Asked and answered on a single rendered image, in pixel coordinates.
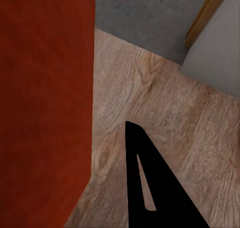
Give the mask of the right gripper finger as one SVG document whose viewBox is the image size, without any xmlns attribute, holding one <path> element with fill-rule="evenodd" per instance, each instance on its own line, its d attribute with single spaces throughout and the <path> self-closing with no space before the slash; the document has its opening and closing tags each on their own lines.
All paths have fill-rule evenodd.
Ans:
<svg viewBox="0 0 240 228">
<path fill-rule="evenodd" d="M 144 129 L 125 123 L 129 228 L 210 228 Z M 156 211 L 145 208 L 137 155 Z"/>
</svg>

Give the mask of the storage box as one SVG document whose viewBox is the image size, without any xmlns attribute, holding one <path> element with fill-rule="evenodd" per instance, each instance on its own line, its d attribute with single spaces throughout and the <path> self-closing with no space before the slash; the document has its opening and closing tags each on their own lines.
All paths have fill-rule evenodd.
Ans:
<svg viewBox="0 0 240 228">
<path fill-rule="evenodd" d="M 91 179 L 96 0 L 0 0 L 0 228 L 64 228 Z"/>
</svg>

